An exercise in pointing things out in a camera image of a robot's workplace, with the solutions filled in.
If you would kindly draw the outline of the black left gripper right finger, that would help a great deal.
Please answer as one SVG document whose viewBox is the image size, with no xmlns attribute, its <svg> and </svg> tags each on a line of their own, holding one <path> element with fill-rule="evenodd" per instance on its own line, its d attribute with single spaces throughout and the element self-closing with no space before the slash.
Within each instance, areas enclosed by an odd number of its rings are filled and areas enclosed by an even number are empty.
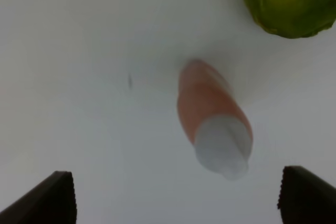
<svg viewBox="0 0 336 224">
<path fill-rule="evenodd" d="M 286 166 L 277 207 L 284 224 L 335 223 L 335 187 L 302 166 Z"/>
</svg>

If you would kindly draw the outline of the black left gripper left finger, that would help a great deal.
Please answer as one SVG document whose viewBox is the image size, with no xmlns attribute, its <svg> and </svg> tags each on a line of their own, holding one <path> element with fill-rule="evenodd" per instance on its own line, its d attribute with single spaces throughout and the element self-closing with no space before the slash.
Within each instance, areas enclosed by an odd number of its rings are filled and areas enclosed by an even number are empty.
<svg viewBox="0 0 336 224">
<path fill-rule="evenodd" d="M 72 172 L 55 171 L 20 199 L 1 211 L 1 223 L 77 222 Z"/>
</svg>

